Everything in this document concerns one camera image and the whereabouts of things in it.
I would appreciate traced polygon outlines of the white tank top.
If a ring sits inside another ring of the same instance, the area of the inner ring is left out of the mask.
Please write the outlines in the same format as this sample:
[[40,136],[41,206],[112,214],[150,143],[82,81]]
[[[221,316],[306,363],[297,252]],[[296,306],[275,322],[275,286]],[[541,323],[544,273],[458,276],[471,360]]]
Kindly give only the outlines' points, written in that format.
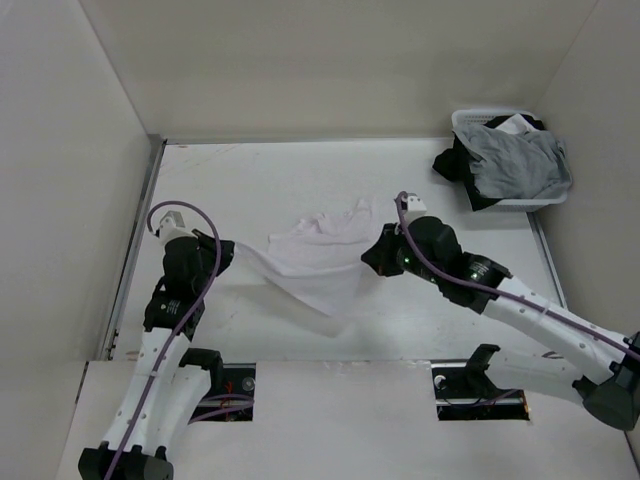
[[226,291],[264,314],[335,338],[355,322],[358,302],[380,288],[361,255],[378,240],[389,212],[388,202],[364,197],[344,212],[315,213],[271,234],[265,251],[238,242],[235,259],[263,283]]

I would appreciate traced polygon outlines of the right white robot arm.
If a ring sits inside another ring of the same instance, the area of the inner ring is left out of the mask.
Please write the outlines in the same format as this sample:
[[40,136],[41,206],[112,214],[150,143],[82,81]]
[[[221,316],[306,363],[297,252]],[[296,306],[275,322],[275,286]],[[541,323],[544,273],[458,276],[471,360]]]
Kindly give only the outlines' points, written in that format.
[[518,354],[481,344],[453,374],[435,379],[444,397],[486,401],[530,390],[583,407],[600,422],[631,431],[639,419],[639,337],[597,327],[536,294],[503,265],[466,252],[454,230],[423,216],[386,224],[361,257],[381,277],[413,274],[451,303],[502,322],[546,348]]

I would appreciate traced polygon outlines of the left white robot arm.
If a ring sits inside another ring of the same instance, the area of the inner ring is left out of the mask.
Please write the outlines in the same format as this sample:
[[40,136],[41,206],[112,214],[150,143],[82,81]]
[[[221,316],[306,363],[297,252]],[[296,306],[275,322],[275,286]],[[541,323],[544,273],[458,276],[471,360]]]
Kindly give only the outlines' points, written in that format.
[[234,242],[194,229],[162,236],[163,274],[144,311],[134,373],[107,433],[78,462],[84,479],[171,479],[172,444],[202,398],[224,387],[216,350],[192,340],[204,314],[201,294],[234,258]]

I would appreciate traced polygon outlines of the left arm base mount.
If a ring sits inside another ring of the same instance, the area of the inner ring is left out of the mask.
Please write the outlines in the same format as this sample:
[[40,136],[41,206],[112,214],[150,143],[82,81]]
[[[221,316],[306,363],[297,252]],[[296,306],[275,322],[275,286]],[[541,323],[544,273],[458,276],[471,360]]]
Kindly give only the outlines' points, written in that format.
[[225,364],[219,380],[195,408],[191,422],[250,422],[256,391],[256,364]]

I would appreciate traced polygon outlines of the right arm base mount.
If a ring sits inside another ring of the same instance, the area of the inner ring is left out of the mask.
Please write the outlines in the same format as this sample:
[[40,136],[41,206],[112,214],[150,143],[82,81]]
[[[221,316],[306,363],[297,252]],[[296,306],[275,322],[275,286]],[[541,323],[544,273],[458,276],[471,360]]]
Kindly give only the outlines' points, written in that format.
[[524,392],[496,387],[486,375],[500,348],[481,344],[468,359],[431,363],[436,414],[440,421],[529,421]]

